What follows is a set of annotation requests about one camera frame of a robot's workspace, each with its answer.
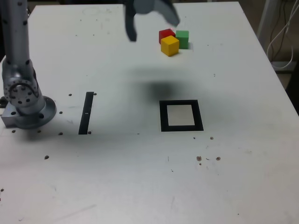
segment black square outline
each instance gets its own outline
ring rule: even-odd
[[[168,123],[168,105],[191,105],[194,125],[185,126],[170,126]],[[160,120],[162,132],[190,132],[190,131],[203,131],[198,101],[192,100],[160,100]]]

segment white table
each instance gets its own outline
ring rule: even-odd
[[[0,123],[1,224],[299,222],[299,118],[240,5],[176,8],[192,49],[174,57],[156,13],[130,43],[120,5],[35,8],[31,59],[63,114],[41,133]],[[204,131],[161,132],[161,99],[197,99]]]

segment black strip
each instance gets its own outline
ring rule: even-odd
[[[168,113],[167,113],[168,105],[191,105],[195,125],[170,126],[168,123]],[[161,120],[162,132],[189,132],[189,131],[204,130],[197,100],[161,100],[160,120]]]
[[[85,102],[80,122],[79,134],[87,134],[90,114],[93,105],[93,92],[86,92]]]

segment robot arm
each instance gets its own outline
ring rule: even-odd
[[[136,41],[134,16],[158,11],[172,25],[179,18],[170,0],[128,0],[126,32]],[[56,114],[52,99],[44,97],[29,57],[27,0],[0,0],[0,12],[6,58],[2,65],[5,99],[9,101],[2,114],[6,127],[31,129],[48,123]]]
[[[128,0],[126,3],[126,32],[130,41],[136,41],[137,33],[134,27],[135,14],[147,14],[151,11],[159,12],[165,20],[173,25],[179,24],[176,9],[170,0]]]

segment black tape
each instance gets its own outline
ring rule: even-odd
[[[87,134],[90,114],[92,112],[93,105],[93,92],[87,92],[85,96],[85,102],[79,127],[79,134]]]

